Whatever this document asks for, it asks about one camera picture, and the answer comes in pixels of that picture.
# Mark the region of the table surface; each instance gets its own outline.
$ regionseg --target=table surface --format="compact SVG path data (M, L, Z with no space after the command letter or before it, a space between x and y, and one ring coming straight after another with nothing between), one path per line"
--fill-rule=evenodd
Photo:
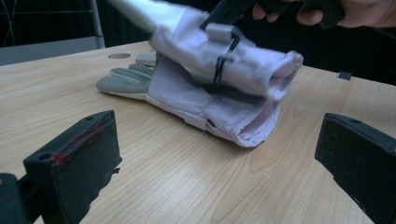
M95 88L111 68L149 50L141 42L0 66L0 172L22 177L24 158L80 119L115 110L120 173L82 223L371 223L314 153L326 112L396 137L395 86L304 66L275 130L245 149Z

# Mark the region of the hand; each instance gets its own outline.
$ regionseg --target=hand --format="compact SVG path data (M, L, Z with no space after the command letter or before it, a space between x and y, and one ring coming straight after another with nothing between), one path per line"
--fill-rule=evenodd
M337 25L346 28L369 26L376 28L396 27L396 1L395 0L340 0L345 11L345 17ZM276 21L279 15L268 14L256 4L252 16L261 20L265 16L269 22ZM304 25L318 24L323 18L319 9L308 9L303 4L297 14L297 21Z

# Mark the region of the human hand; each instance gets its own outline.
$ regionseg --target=human hand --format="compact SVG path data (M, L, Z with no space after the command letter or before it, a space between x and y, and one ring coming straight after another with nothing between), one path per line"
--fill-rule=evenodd
M346 28L369 26L376 28L396 27L395 0L340 0L345 11L345 17L337 24ZM252 16L255 20L267 17L269 22L276 21L279 15L268 14L256 4ZM297 21L304 25L315 25L323 19L319 9L309 9L303 4L297 14Z

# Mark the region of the glove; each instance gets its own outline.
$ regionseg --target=glove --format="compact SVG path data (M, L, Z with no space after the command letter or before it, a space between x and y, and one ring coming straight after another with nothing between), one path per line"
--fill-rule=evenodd
M280 101L302 66L303 56L257 48L234 26L209 23L206 12L150 0L110 0L136 26L151 34L157 52L197 76L252 95Z
M99 91L145 100L187 123L241 147L256 147L275 128L279 101L227 89L208 92L179 63L158 55L154 70L141 64L115 68Z

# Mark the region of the dark background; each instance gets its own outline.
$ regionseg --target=dark background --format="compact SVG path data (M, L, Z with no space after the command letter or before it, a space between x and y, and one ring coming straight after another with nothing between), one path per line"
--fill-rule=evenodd
M218 1L170 2L211 11ZM14 1L5 0L5 3L11 11ZM107 47L148 40L148 34L129 23L106 0L97 0L97 5ZM307 66L345 71L354 77L396 85L396 39L372 28L321 30L318 26L302 26L295 20L299 7L298 3L291 4L274 23L254 21L249 11L236 26L259 47L302 53ZM19 0L17 12L20 14L16 14L13 21L15 45L92 36L89 10L87 0ZM5 39L9 26L4 12L0 5L0 44L12 46L10 36Z

